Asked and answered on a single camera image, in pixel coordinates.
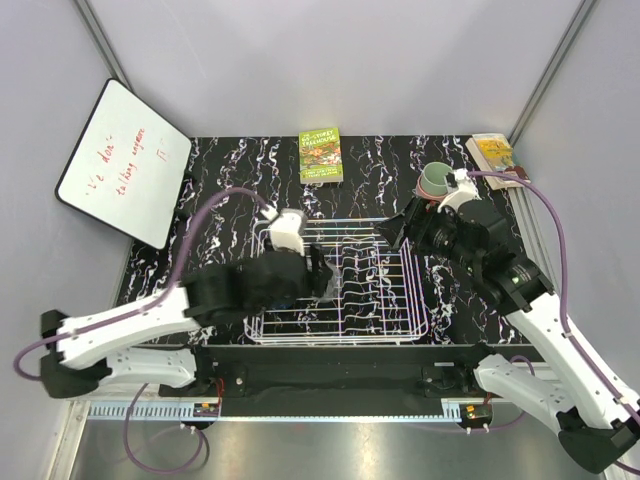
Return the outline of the clear glass cup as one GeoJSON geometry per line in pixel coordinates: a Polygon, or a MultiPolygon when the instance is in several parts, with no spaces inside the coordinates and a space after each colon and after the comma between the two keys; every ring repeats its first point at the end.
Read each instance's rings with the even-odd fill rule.
{"type": "Polygon", "coordinates": [[[326,262],[323,272],[329,274],[329,277],[320,300],[323,302],[334,301],[339,296],[341,289],[340,269],[335,264],[326,262]]]}

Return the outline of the pink plastic cup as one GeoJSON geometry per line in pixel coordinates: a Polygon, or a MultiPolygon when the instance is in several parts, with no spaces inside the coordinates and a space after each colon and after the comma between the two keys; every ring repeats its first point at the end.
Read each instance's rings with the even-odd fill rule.
{"type": "Polygon", "coordinates": [[[420,181],[416,182],[415,192],[417,196],[425,198],[429,201],[435,201],[435,202],[441,202],[447,195],[447,193],[444,193],[443,195],[435,195],[435,194],[427,193],[426,190],[421,186],[420,181]]]}

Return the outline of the light green plastic cup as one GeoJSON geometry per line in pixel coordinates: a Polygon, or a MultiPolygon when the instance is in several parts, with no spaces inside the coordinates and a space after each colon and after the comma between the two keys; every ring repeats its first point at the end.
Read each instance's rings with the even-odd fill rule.
{"type": "Polygon", "coordinates": [[[443,195],[448,193],[447,176],[452,173],[453,169],[449,165],[430,162],[423,168],[419,181],[427,193],[443,195]]]}

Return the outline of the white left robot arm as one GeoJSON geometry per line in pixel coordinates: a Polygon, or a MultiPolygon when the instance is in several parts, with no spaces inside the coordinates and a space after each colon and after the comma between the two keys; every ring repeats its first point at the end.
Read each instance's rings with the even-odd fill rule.
{"type": "Polygon", "coordinates": [[[144,342],[183,331],[241,323],[303,298],[321,299],[338,286],[338,270],[323,252],[269,250],[257,257],[214,264],[154,297],[99,314],[71,317],[49,310],[40,317],[47,353],[40,382],[54,399],[93,393],[110,383],[156,383],[196,396],[215,386],[216,372],[187,348],[169,359],[144,342]]]}

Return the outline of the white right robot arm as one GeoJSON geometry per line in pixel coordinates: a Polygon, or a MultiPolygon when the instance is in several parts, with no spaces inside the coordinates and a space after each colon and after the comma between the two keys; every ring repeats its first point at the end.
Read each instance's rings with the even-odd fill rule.
{"type": "Polygon", "coordinates": [[[639,440],[639,395],[606,364],[569,318],[551,281],[509,247],[509,225],[493,204],[457,207],[414,198],[377,232],[393,249],[441,256],[468,274],[477,294],[543,357],[561,385],[521,373],[488,347],[454,371],[466,396],[496,394],[546,425],[584,470],[600,474],[639,440]]]}

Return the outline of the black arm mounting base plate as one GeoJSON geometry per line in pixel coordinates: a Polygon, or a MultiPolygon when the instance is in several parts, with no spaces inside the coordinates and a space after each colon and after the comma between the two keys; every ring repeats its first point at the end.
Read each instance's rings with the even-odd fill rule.
{"type": "Polygon", "coordinates": [[[436,415],[444,399],[480,395],[469,378],[441,381],[444,365],[478,353],[471,345],[210,346],[199,351],[204,380],[159,393],[212,396],[221,380],[226,418],[436,415]]]}

